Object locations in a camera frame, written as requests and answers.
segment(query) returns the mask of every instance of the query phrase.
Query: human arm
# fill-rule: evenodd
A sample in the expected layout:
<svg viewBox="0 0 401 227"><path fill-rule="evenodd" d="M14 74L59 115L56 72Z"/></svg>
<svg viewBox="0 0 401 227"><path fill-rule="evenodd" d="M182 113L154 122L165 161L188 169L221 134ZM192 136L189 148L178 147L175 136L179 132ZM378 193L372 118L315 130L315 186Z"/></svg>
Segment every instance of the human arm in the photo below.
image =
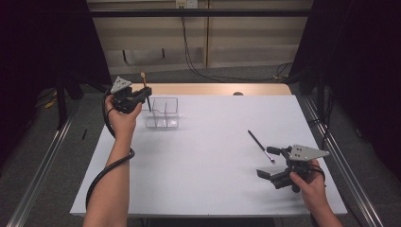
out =
<svg viewBox="0 0 401 227"><path fill-rule="evenodd" d="M129 114L112 110L113 96L106 98L106 112L115 132L115 141L106 166L130 153L139 103ZM96 185L89 200L83 226L126 226L130 200L130 162L124 162L107 173Z"/></svg>
<svg viewBox="0 0 401 227"><path fill-rule="evenodd" d="M312 160L310 163L314 166L319 166L317 160ZM310 211L319 226L342 226L328 204L322 174L311 172L307 181L304 181L295 172L291 172L289 177L301 188L305 207Z"/></svg>

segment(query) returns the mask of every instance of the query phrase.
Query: table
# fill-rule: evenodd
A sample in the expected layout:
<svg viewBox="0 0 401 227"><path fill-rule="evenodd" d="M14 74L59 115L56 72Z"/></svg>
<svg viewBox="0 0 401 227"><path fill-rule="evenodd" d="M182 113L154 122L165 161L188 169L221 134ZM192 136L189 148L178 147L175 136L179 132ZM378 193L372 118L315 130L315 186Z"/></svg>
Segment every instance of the table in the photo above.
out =
<svg viewBox="0 0 401 227"><path fill-rule="evenodd" d="M286 85L149 86L154 96L203 96L174 95L180 103L178 129L149 129L139 116L132 142L136 156L131 160L131 217L233 218L309 213L301 194L293 193L290 187L276 190L256 176L257 169L277 173L287 166L280 156L272 165L247 133L251 130L264 146L317 147L296 97L290 95ZM212 95L233 92L264 96ZM112 145L113 138L104 129L72 214L85 214L86 190L104 167ZM320 163L326 173L329 203L336 214L344 214L346 209L327 166L323 160Z"/></svg>

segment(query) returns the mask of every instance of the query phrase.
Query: transparent organizer box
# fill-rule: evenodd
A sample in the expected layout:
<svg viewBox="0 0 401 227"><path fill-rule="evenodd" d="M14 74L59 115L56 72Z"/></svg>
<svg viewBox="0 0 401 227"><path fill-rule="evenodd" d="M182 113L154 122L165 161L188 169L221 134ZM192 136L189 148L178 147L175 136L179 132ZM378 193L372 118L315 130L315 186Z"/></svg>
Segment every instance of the transparent organizer box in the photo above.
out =
<svg viewBox="0 0 401 227"><path fill-rule="evenodd" d="M178 98L150 97L148 104L142 105L142 116L148 128L177 128L179 123Z"/></svg>

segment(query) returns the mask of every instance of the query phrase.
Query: human hand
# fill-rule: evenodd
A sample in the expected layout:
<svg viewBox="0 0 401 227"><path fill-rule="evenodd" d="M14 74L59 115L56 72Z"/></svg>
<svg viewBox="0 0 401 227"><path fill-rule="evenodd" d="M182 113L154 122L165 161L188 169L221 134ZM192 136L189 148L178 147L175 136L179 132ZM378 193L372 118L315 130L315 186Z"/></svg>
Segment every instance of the human hand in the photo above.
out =
<svg viewBox="0 0 401 227"><path fill-rule="evenodd" d="M121 137L132 138L136 126L136 117L141 113L142 103L138 103L135 109L128 114L121 113L113 108L113 95L106 98L106 113L109 113L109 120L115 132L115 139Z"/></svg>
<svg viewBox="0 0 401 227"><path fill-rule="evenodd" d="M319 162L316 159L311 160L309 163L314 166L319 166ZM304 204L312 214L330 208L325 194L323 175L321 173L311 172L306 181L295 172L289 173L289 177L301 188Z"/></svg>

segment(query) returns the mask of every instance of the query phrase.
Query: gray carpet floor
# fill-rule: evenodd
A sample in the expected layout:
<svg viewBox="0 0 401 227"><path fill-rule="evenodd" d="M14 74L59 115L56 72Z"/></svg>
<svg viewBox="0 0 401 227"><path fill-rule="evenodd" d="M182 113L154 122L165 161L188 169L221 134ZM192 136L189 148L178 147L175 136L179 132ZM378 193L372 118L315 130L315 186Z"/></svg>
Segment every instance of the gray carpet floor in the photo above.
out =
<svg viewBox="0 0 401 227"><path fill-rule="evenodd" d="M203 75L233 77L237 79L215 78L224 82L280 82L271 79L277 74L277 66L234 67L202 69ZM125 75L125 79L139 82L139 75ZM208 77L195 75L189 70L148 73L148 82L215 82ZM305 98L299 92L299 84L289 85L298 97L307 120L312 119L306 110ZM102 94L87 85L82 85L85 96L82 100L67 98L67 107L78 105L78 111L45 181L40 188L33 206L30 208L24 226L80 226L82 218L69 214L80 182L90 163L98 136L103 128L100 100ZM316 98L316 91L310 95ZM0 178L0 226L6 226L24 196L36 170L51 144L58 125L57 104L49 109L40 107L27 129L25 136L10 155ZM311 127L318 145L322 136L316 126ZM335 100L331 114L330 131L336 138L343 155L354 171L359 183L372 201L384 226L399 226L401 217L401 183L376 158L369 141L359 137L353 121ZM331 157L326 159L330 172L352 212L339 219L344 226L368 226L354 195L342 177L337 164ZM311 226L309 217L242 218L242 219L152 219L150 226ZM129 219L129 226L141 226L138 219Z"/></svg>

